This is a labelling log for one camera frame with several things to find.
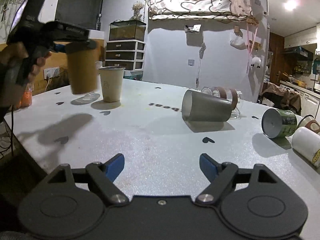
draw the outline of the gray tumbler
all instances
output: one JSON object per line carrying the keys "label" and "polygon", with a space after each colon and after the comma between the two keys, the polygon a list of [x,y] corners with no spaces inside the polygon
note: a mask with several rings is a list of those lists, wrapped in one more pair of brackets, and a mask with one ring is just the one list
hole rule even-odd
{"label": "gray tumbler", "polygon": [[187,90],[182,101],[184,121],[226,122],[231,116],[231,102],[197,91]]}

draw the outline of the ceiling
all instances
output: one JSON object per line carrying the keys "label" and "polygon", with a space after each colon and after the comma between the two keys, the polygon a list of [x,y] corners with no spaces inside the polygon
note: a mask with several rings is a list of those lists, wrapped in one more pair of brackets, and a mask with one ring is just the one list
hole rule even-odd
{"label": "ceiling", "polygon": [[268,1],[272,33],[286,37],[320,23],[320,0],[297,0],[299,5],[293,11],[284,8],[288,0]]}

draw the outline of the range hood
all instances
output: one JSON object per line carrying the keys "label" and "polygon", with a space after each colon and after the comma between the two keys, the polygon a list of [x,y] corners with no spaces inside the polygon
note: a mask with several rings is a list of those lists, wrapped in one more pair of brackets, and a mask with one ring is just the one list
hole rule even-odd
{"label": "range hood", "polygon": [[291,54],[292,56],[296,56],[299,61],[313,61],[313,53],[300,46],[287,48],[282,54]]}

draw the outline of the white plush toy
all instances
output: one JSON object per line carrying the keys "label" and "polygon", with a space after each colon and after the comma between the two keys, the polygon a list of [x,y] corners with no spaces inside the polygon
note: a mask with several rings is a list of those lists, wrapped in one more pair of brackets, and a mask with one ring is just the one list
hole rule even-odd
{"label": "white plush toy", "polygon": [[259,57],[254,57],[254,58],[251,60],[251,66],[252,66],[252,67],[261,68],[261,58],[259,58]]}

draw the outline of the screw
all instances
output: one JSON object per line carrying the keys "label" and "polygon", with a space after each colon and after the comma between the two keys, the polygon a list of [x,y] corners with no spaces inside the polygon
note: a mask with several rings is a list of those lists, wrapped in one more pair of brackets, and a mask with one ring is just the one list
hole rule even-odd
{"label": "screw", "polygon": [[198,196],[198,200],[201,202],[211,202],[213,200],[213,196],[210,194],[201,194]]}
{"label": "screw", "polygon": [[166,203],[167,202],[165,200],[159,200],[158,201],[158,204],[161,205],[161,206],[165,205]]}
{"label": "screw", "polygon": [[127,198],[121,194],[116,194],[111,197],[113,203],[123,203],[127,201]]}

